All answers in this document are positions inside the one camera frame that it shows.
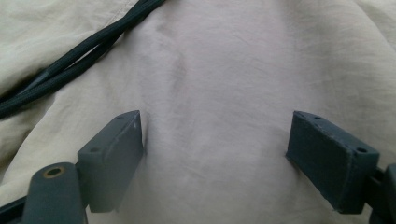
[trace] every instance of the screw hole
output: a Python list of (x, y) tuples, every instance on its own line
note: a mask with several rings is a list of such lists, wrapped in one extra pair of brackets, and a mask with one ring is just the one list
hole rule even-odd
[(358, 147), (357, 150), (358, 150), (359, 152), (361, 152), (361, 153), (366, 153), (366, 152), (367, 152), (367, 149), (362, 148), (362, 147)]
[(64, 173), (64, 168), (62, 166), (49, 168), (45, 173), (44, 177), (47, 179), (54, 178)]

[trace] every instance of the bedsheet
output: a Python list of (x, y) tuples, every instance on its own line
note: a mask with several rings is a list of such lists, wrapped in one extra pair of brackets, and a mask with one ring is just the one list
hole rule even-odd
[[(133, 0), (4, 0), (0, 94)], [(334, 212), (285, 158), (292, 112), (331, 120), (396, 162), (396, 2), (168, 0), (107, 56), (0, 121), (0, 205), (43, 166), (140, 110), (141, 161), (118, 213), (90, 223), (368, 223)]]

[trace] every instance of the black cable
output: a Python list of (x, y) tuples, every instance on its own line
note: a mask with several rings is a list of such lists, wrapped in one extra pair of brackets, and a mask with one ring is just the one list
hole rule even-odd
[(0, 119), (17, 112), (21, 106), (59, 90), (68, 82), (79, 77), (111, 49), (127, 28), (135, 27), (163, 2), (164, 0), (140, 0), (122, 19), (91, 35), (68, 51), (62, 58), (39, 73), (27, 85), (27, 88), (0, 101)]

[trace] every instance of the beige fabric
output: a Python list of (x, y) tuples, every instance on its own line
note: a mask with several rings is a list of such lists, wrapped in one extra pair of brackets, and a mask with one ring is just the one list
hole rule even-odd
[[(133, 3), (2, 1), (0, 92)], [(284, 155), (292, 111), (303, 110), (377, 148), (382, 168), (396, 161), (395, 9), (169, 0), (82, 77), (0, 122), (0, 204), (139, 109), (148, 155), (120, 213), (90, 223), (367, 223), (370, 209), (335, 213)]]

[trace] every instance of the mounting hole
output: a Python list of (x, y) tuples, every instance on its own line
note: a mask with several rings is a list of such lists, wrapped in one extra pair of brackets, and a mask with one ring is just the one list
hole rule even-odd
[(56, 176), (60, 176), (63, 173), (64, 173), (64, 168), (62, 166), (56, 166), (49, 168), (46, 172), (44, 172), (43, 176), (47, 179), (51, 179)]
[(361, 152), (361, 153), (366, 153), (366, 152), (367, 152), (367, 149), (362, 148), (362, 147), (358, 147), (357, 150), (358, 150), (359, 152)]
[(91, 150), (90, 150), (90, 152), (98, 152), (99, 151), (99, 148), (97, 148), (97, 147), (93, 147), (93, 148), (91, 148)]

